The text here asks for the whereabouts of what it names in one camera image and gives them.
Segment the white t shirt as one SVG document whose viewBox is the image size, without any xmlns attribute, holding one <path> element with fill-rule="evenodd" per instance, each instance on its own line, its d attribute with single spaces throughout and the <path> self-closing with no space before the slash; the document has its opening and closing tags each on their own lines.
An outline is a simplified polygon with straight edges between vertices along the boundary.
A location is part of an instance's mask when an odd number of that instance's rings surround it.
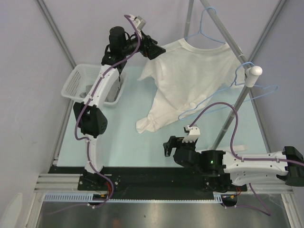
<svg viewBox="0 0 304 228">
<path fill-rule="evenodd" d="M 157 91 L 147 116 L 136 122 L 138 133 L 156 132 L 221 88 L 230 86 L 240 65 L 225 43 L 199 49 L 185 39 L 164 45 L 165 53 L 147 61 L 139 80 L 154 79 Z"/>
</svg>

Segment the grey t shirt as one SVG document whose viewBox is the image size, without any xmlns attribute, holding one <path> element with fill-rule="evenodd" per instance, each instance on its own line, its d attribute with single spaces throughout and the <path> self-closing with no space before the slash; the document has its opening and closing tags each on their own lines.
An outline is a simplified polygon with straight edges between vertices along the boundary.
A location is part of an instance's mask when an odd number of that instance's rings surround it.
<svg viewBox="0 0 304 228">
<path fill-rule="evenodd" d="M 80 96 L 81 98 L 85 98 L 86 95 L 90 92 L 92 86 L 93 86 L 93 85 L 87 85 L 87 86 L 85 87 L 85 91 L 82 92 L 79 96 Z M 121 86 L 122 86 L 121 79 L 118 78 L 118 79 L 113 83 L 113 85 L 112 85 L 112 87 L 111 87 L 109 93 L 107 94 L 107 97 L 106 97 L 105 101 L 106 101 L 106 102 L 110 102 L 110 103 L 114 102 L 114 101 L 116 100 L 116 98 L 117 98 L 117 96 L 118 96 L 120 90 L 121 90 Z"/>
</svg>

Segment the blue wire hanger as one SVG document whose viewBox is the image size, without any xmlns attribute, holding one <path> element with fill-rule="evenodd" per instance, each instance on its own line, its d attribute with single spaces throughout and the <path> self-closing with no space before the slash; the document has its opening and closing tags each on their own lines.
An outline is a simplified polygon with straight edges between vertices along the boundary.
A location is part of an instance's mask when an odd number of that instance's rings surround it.
<svg viewBox="0 0 304 228">
<path fill-rule="evenodd" d="M 204 32 L 204 22 L 205 22 L 205 15 L 210 11 L 212 10 L 215 14 L 217 13 L 217 10 L 214 8 L 214 7 L 207 7 L 205 8 L 202 12 L 201 12 L 201 17 L 200 17 L 200 23 L 199 23 L 199 29 L 196 33 L 192 34 L 192 35 L 188 35 L 188 36 L 185 36 L 184 39 L 187 41 L 189 38 L 192 38 L 194 36 L 197 36 L 197 35 L 202 35 L 203 37 L 211 40 L 211 41 L 214 41 L 214 42 L 217 42 L 217 43 L 220 43 L 220 44 L 225 44 L 226 42 L 225 41 L 222 41 L 222 40 L 219 40 L 219 39 L 216 39 L 210 35 L 208 35 L 206 32 Z"/>
<path fill-rule="evenodd" d="M 268 86 L 257 85 L 256 84 L 257 80 L 253 80 L 251 78 L 258 78 L 258 76 L 250 76 L 249 77 L 249 83 L 246 83 L 248 76 L 246 77 L 246 79 L 243 83 L 238 83 L 238 71 L 242 67 L 248 67 L 248 69 L 246 71 L 244 71 L 244 73 L 250 73 L 251 70 L 258 70 L 258 72 L 262 72 L 262 68 L 259 67 L 259 66 L 256 66 L 252 62 L 245 62 L 245 63 L 239 65 L 235 70 L 235 78 L 234 78 L 233 82 L 230 84 L 230 86 L 217 90 L 212 95 L 210 95 L 207 98 L 205 98 L 204 100 L 200 101 L 193 108 L 188 109 L 185 112 L 181 113 L 178 116 L 178 120 L 189 119 L 190 118 L 189 115 L 193 115 L 195 112 L 197 112 L 200 108 L 203 107 L 203 105 L 206 105 L 210 100 L 212 100 L 212 98 L 214 96 L 219 98 L 222 94 L 228 94 L 230 92 L 232 92 L 232 93 L 240 92 L 240 89 L 245 88 L 245 86 L 247 86 L 247 85 L 249 85 L 249 86 L 251 85 L 251 87 L 249 87 L 249 89 L 259 88 L 259 89 L 262 89 L 262 90 L 268 90 L 268 89 L 272 89 L 272 90 L 267 92 L 267 93 L 263 93 L 262 95 L 258 95 L 258 96 L 253 97 L 253 98 L 245 99 L 245 102 L 255 100 L 255 99 L 261 98 L 263 96 L 269 95 L 269 94 L 275 92 L 279 88 L 278 85 L 270 85 L 270 86 L 269 85 Z"/>
</svg>

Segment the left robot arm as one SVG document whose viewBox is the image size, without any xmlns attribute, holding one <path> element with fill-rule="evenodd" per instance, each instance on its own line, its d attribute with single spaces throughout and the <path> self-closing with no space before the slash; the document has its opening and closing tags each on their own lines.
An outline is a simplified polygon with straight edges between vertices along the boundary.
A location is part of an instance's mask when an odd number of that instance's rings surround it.
<svg viewBox="0 0 304 228">
<path fill-rule="evenodd" d="M 105 132 L 108 124 L 102 107 L 112 85 L 120 77 L 127 60 L 134 54 L 139 52 L 152 60 L 166 51 L 156 40 L 144 34 L 142 28 L 142 25 L 135 26 L 132 35 L 120 26 L 110 29 L 109 44 L 101 60 L 99 75 L 83 101 L 73 105 L 76 118 L 75 138 L 86 143 L 87 164 L 82 182 L 95 190 L 101 189 L 104 184 L 110 184 L 110 180 L 100 173 L 103 165 L 97 162 L 96 154 L 97 140 Z M 78 132 L 81 132 L 83 137 L 78 137 Z"/>
</svg>

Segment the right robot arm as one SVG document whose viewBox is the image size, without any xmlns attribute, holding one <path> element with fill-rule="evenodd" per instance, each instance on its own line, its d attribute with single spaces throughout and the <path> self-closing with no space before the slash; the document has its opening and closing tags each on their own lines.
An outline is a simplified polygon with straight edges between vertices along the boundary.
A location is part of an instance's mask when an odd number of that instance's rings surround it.
<svg viewBox="0 0 304 228">
<path fill-rule="evenodd" d="M 257 182 L 283 181 L 285 185 L 304 185 L 304 157 L 293 146 L 267 154 L 233 154 L 221 150 L 196 151 L 196 142 L 171 136 L 163 144 L 164 155 L 176 164 L 204 177 L 219 178 L 223 190 Z"/>
</svg>

